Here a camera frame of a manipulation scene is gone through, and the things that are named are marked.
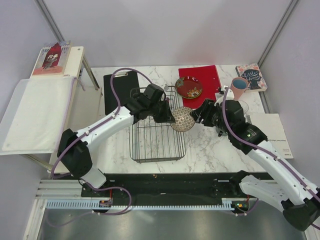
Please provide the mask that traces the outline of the patterned ceramic bowl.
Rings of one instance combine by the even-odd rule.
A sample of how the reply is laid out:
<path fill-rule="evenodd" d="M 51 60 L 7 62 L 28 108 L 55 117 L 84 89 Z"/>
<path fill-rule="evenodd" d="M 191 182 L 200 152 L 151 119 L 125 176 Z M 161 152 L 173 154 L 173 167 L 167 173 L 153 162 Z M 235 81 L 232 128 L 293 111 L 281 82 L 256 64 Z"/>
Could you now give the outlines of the patterned ceramic bowl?
<path fill-rule="evenodd" d="M 196 123 L 191 115 L 192 111 L 191 108 L 186 106 L 176 108 L 172 112 L 175 122 L 171 123 L 170 126 L 177 132 L 189 131 Z"/>

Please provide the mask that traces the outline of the dark brown floral plate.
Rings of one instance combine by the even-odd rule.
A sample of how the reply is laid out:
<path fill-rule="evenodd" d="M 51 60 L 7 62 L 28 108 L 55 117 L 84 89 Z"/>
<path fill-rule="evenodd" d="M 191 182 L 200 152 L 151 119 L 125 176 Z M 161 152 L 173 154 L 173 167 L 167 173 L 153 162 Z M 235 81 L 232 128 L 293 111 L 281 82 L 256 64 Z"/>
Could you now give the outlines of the dark brown floral plate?
<path fill-rule="evenodd" d="M 175 82 L 177 93 L 185 99 L 195 99 L 202 94 L 203 85 L 195 77 L 184 76 L 180 77 Z"/>

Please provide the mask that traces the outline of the grey wire dish rack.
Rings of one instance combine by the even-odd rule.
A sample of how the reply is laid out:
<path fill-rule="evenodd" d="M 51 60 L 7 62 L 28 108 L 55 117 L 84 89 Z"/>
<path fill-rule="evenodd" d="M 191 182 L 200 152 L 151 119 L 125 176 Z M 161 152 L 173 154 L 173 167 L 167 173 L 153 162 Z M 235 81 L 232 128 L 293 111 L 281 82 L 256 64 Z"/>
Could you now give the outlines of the grey wire dish rack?
<path fill-rule="evenodd" d="M 148 116 L 128 128 L 130 157 L 137 163 L 177 161 L 186 155 L 185 135 Z"/>

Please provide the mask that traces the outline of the pink plastic cup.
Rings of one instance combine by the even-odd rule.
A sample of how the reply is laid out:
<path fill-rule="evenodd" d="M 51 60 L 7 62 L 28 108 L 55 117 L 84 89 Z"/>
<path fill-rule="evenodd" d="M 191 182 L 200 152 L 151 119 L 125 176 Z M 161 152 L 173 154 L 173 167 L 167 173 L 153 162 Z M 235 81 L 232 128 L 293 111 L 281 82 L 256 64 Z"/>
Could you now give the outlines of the pink plastic cup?
<path fill-rule="evenodd" d="M 230 89 L 234 94 L 234 100 L 239 100 L 243 93 L 248 89 L 249 83 L 245 78 L 236 77 L 231 81 Z"/>

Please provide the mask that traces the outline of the clear drinking glass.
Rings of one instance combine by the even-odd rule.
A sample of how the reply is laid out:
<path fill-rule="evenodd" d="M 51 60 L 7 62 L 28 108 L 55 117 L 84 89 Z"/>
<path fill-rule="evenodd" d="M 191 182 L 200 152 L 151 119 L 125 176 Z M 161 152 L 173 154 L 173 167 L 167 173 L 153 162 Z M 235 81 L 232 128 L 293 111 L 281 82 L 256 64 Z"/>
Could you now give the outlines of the clear drinking glass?
<path fill-rule="evenodd" d="M 240 103 L 240 106 L 243 109 L 243 113 L 246 114 L 249 111 L 249 105 L 245 101 L 242 101 L 242 100 L 239 100 L 238 102 Z"/>

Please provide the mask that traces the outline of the grey ceramic mug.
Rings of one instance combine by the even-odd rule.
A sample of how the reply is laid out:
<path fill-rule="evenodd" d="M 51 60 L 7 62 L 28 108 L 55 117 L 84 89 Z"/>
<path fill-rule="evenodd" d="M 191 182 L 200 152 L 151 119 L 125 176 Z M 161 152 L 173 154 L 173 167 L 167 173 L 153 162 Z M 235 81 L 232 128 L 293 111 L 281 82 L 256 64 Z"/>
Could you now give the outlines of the grey ceramic mug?
<path fill-rule="evenodd" d="M 228 132 L 225 129 L 221 129 L 216 127 L 215 128 L 216 132 L 217 132 L 217 136 L 220 137 L 226 137 L 228 135 Z"/>

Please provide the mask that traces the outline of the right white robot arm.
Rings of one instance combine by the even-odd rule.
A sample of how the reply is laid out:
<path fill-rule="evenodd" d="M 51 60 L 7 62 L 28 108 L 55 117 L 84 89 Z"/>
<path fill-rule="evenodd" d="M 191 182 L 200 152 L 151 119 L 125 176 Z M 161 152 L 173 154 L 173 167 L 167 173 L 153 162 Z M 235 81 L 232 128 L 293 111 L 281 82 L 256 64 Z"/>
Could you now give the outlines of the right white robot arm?
<path fill-rule="evenodd" d="M 217 103 L 207 99 L 190 115 L 197 124 L 215 127 L 226 134 L 236 149 L 257 162 L 277 183 L 271 186 L 239 171 L 229 184 L 233 196 L 246 194 L 269 204 L 299 231 L 320 228 L 316 224 L 320 219 L 320 188 L 289 164 L 257 126 L 246 121 L 238 101 Z"/>

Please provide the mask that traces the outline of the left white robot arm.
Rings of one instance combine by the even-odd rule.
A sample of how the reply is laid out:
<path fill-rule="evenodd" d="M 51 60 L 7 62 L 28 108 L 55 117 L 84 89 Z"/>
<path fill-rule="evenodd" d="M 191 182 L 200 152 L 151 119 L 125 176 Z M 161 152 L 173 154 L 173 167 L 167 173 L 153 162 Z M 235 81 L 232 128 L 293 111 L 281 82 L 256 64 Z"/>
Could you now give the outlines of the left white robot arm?
<path fill-rule="evenodd" d="M 165 91 L 153 83 L 92 125 L 77 131 L 65 130 L 57 162 L 61 162 L 73 177 L 84 180 L 99 197 L 104 197 L 110 185 L 106 176 L 93 165 L 91 153 L 109 137 L 147 117 L 157 123 L 175 122 Z"/>

